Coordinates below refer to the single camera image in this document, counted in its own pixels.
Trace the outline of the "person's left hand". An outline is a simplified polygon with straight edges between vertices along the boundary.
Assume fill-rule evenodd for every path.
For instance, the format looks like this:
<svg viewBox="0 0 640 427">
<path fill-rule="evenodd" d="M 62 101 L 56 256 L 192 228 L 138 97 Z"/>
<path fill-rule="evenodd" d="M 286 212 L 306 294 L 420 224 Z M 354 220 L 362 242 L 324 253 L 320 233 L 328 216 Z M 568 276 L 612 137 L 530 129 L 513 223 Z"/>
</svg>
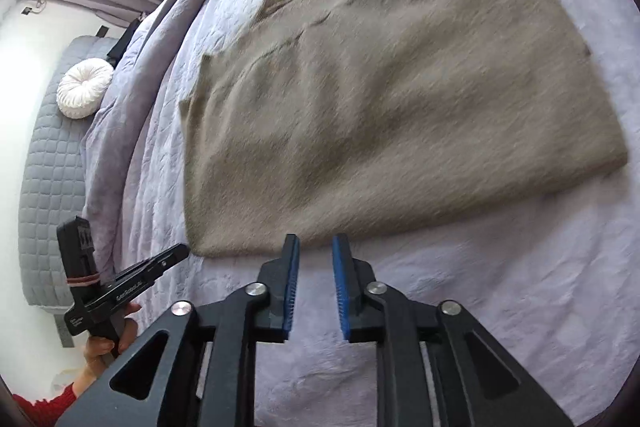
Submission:
<svg viewBox="0 0 640 427">
<path fill-rule="evenodd" d="M 142 306 L 139 303 L 128 303 L 125 308 L 124 330 L 118 343 L 102 337 L 90 336 L 88 338 L 84 350 L 86 365 L 72 384 L 76 398 L 80 397 L 106 371 L 105 357 L 107 355 L 110 355 L 113 350 L 121 355 L 137 339 L 138 323 L 131 318 L 131 315 L 141 309 Z"/>
</svg>

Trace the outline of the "red sleeve forearm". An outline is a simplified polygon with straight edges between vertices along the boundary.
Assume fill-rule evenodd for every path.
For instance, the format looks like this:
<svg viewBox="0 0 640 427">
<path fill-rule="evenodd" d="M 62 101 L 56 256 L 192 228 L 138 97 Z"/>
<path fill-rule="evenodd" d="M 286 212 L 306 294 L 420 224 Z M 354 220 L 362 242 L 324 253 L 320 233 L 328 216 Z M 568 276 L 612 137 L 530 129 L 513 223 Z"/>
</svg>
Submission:
<svg viewBox="0 0 640 427">
<path fill-rule="evenodd" d="M 37 427 L 54 427 L 77 399 L 72 385 L 68 385 L 60 395 L 51 400 L 29 402 L 16 393 L 12 393 L 11 397 L 26 417 Z"/>
</svg>

